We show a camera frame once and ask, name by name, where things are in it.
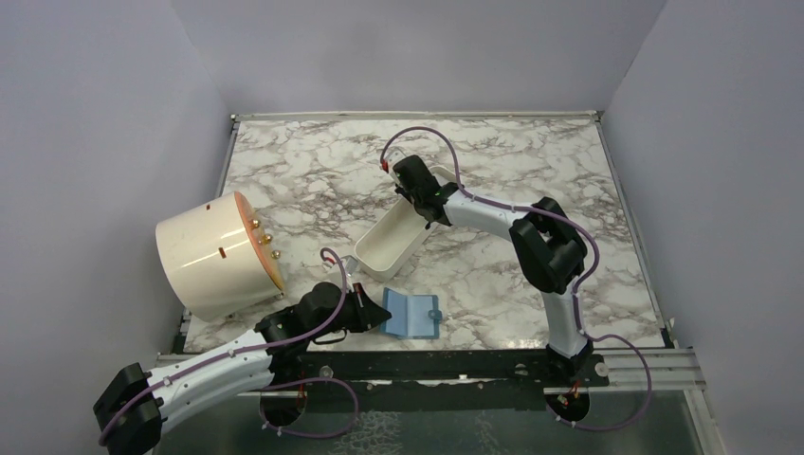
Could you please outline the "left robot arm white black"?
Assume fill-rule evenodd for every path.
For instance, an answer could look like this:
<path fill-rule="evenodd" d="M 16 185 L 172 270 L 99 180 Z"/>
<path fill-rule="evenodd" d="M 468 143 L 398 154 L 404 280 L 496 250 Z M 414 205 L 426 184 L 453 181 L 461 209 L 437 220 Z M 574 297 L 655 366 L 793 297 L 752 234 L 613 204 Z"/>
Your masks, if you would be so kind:
<path fill-rule="evenodd" d="M 302 391 L 318 380 L 302 371 L 310 344 L 332 333 L 368 332 L 391 316 L 360 284 L 320 282 L 217 349 L 148 372 L 131 364 L 93 407 L 99 443 L 111 454 L 144 454 L 178 424 L 241 392 Z"/>

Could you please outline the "white oblong plastic tray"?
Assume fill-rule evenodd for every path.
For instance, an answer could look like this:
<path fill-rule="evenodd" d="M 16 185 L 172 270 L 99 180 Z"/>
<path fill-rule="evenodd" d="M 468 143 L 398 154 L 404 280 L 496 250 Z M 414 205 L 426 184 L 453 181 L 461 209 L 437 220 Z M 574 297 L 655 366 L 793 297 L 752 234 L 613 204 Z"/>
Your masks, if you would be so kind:
<path fill-rule="evenodd" d="M 378 282 L 388 282 L 436 230 L 403 197 L 355 243 L 359 268 Z"/>

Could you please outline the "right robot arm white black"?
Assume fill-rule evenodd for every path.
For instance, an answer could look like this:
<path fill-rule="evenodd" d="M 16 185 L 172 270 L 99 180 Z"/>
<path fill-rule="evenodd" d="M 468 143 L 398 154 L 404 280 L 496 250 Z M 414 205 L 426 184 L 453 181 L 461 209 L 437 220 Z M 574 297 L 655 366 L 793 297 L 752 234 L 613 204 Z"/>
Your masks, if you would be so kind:
<path fill-rule="evenodd" d="M 381 169 L 429 226 L 473 228 L 512 244 L 524 278 L 542 296 L 549 329 L 549 377 L 561 386 L 580 378 L 594 349 L 585 336 L 573 292 L 576 279 L 584 272 L 587 247 L 578 231 L 567 224 L 558 202 L 544 197 L 518 211 L 511 203 L 469 196 L 455 182 L 440 182 L 417 155 L 394 163 L 383 161 Z"/>

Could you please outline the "blue leather card holder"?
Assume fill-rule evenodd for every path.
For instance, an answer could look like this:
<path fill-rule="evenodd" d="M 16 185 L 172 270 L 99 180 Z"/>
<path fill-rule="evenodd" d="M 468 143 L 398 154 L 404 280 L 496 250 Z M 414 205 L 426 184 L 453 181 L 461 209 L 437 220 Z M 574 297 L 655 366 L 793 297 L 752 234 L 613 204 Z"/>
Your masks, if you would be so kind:
<path fill-rule="evenodd" d="M 386 287 L 383 308 L 391 317 L 382 322 L 379 332 L 409 339 L 438 339 L 443 314 L 435 295 L 406 295 Z"/>

